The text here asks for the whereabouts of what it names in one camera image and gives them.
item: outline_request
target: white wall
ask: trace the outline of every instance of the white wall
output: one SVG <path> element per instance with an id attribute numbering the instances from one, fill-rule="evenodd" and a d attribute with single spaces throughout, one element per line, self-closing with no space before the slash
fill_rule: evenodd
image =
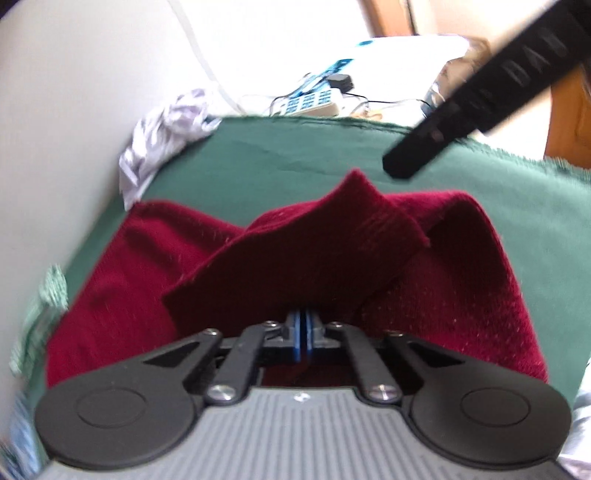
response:
<path id="1" fill-rule="evenodd" d="M 21 0 L 0 21 L 0 436 L 30 295 L 114 194 L 139 117 L 203 82 L 165 0 Z"/>
<path id="2" fill-rule="evenodd" d="M 417 29 L 488 39 L 500 46 L 556 0 L 409 0 Z"/>
<path id="3" fill-rule="evenodd" d="M 204 56 L 233 98 L 278 96 L 371 37 L 357 0 L 180 0 Z M 270 98 L 242 98 L 262 112 Z"/>

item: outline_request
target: green fabric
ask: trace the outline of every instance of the green fabric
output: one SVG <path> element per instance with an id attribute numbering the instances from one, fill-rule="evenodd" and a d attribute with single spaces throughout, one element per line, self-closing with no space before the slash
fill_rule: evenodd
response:
<path id="1" fill-rule="evenodd" d="M 10 370 L 28 384 L 35 366 L 44 361 L 45 347 L 68 308 L 66 279 L 58 265 L 52 265 L 29 303 L 19 337 L 12 346 Z"/>
<path id="2" fill-rule="evenodd" d="M 589 175 L 465 141 L 412 181 L 395 181 L 382 171 L 381 157 L 405 131 L 354 119 L 228 118 L 167 165 L 144 198 L 170 199 L 247 225 L 266 210 L 321 197 L 356 167 L 384 193 L 466 190 L 500 233 L 551 383 L 572 402 L 591 352 Z M 67 271 L 71 299 L 123 218 L 116 198 Z"/>

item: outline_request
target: wooden furniture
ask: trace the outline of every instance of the wooden furniture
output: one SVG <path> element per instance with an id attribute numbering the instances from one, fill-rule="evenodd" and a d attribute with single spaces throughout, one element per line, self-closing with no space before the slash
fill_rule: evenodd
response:
<path id="1" fill-rule="evenodd" d="M 404 0 L 359 0 L 374 37 L 413 35 L 410 10 Z"/>
<path id="2" fill-rule="evenodd" d="M 584 72 L 576 68 L 552 87 L 552 114 L 546 155 L 591 168 L 591 99 Z"/>

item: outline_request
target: white cloth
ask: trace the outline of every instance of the white cloth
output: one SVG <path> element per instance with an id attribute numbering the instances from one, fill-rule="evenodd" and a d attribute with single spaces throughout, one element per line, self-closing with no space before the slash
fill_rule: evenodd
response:
<path id="1" fill-rule="evenodd" d="M 573 424 L 558 461 L 575 478 L 591 480 L 591 359 L 573 405 Z"/>
<path id="2" fill-rule="evenodd" d="M 119 157 L 119 191 L 125 210 L 141 200 L 162 165 L 218 127 L 221 119 L 207 114 L 209 104 L 208 91 L 191 90 L 138 122 L 130 145 Z"/>

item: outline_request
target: white cable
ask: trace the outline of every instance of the white cable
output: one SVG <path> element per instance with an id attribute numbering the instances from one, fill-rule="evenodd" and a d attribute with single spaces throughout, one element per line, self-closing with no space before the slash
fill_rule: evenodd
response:
<path id="1" fill-rule="evenodd" d="M 297 90 L 298 88 L 300 88 L 305 82 L 306 80 L 308 80 L 311 76 L 313 76 L 312 72 L 308 72 L 306 73 L 298 82 L 298 86 L 295 88 L 295 90 Z M 260 97 L 260 98 L 268 98 L 268 99 L 275 99 L 275 98 L 280 98 L 281 94 L 278 93 L 276 95 L 265 95 L 264 93 L 246 93 L 244 95 L 240 95 L 240 97 L 238 98 L 237 104 L 243 108 L 244 110 L 246 110 L 246 108 L 244 108 L 242 106 L 242 99 L 244 97 Z M 271 105 L 269 105 L 267 108 L 265 108 L 262 112 L 255 112 L 256 115 L 267 115 L 267 112 L 269 112 L 271 110 Z"/>
<path id="2" fill-rule="evenodd" d="M 238 97 L 238 100 L 236 101 L 236 103 L 242 108 L 244 109 L 244 111 L 246 111 L 248 113 L 248 115 L 251 115 L 251 112 L 253 111 L 253 109 L 248 109 L 244 106 L 244 102 L 243 99 L 246 97 L 259 97 L 259 98 L 266 98 L 269 101 L 271 101 L 271 99 L 275 98 L 277 95 L 265 95 L 263 93 L 246 93 L 244 95 L 240 95 L 240 97 Z M 262 113 L 255 111 L 254 115 L 266 115 L 266 112 L 269 110 L 269 107 L 267 107 Z"/>
<path id="3" fill-rule="evenodd" d="M 191 25 L 191 21 L 187 17 L 187 14 L 180 3 L 180 0 L 167 0 L 170 8 L 173 10 L 174 15 L 177 17 L 178 23 L 181 25 L 181 28 L 184 31 L 187 40 L 189 41 L 189 45 L 191 46 L 191 50 L 193 50 L 193 55 L 201 65 L 201 68 L 205 71 L 207 78 L 211 80 L 216 86 L 217 90 L 219 91 L 222 98 L 226 101 L 226 103 L 234 109 L 237 113 L 241 115 L 247 115 L 244 108 L 242 108 L 238 103 L 234 101 L 234 99 L 228 94 L 228 92 L 222 87 L 220 82 L 218 81 L 215 73 L 213 72 L 212 68 L 210 67 L 209 63 L 203 56 L 203 52 L 199 47 L 199 43 L 197 42 L 197 37 L 195 35 L 195 30 Z"/>

